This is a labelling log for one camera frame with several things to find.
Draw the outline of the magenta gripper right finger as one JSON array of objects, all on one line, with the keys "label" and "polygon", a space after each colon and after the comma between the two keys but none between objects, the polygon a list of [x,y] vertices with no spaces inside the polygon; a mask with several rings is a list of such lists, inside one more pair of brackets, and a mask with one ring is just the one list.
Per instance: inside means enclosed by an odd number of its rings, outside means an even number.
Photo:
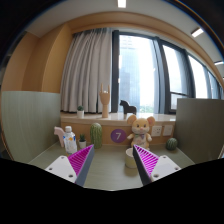
[{"label": "magenta gripper right finger", "polygon": [[167,155],[158,156],[140,146],[133,146],[133,156],[143,185],[180,170]]}]

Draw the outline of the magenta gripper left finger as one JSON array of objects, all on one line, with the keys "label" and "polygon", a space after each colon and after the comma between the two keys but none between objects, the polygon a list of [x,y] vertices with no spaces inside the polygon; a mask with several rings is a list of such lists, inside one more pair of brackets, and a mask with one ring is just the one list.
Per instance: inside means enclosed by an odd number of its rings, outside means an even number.
[{"label": "magenta gripper left finger", "polygon": [[69,157],[59,156],[46,168],[46,171],[83,186],[93,157],[94,146],[89,145]]}]

